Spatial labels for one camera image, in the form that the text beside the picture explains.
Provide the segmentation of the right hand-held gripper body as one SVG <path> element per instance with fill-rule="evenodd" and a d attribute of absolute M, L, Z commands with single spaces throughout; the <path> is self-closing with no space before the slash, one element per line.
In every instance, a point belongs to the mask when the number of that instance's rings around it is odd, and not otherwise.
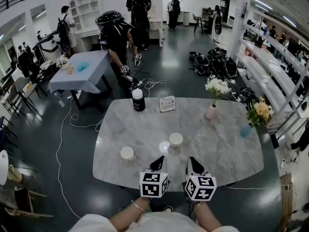
<path fill-rule="evenodd" d="M 186 177 L 184 190 L 191 201 L 210 201 L 216 189 L 216 178 L 210 174 Z"/>

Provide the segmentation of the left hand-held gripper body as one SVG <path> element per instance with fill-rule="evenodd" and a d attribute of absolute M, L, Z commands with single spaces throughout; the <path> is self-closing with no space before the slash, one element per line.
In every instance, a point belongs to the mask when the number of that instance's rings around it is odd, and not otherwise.
<path fill-rule="evenodd" d="M 169 187 L 167 171 L 152 171 L 149 168 L 140 172 L 140 195 L 148 198 L 161 198 Z"/>

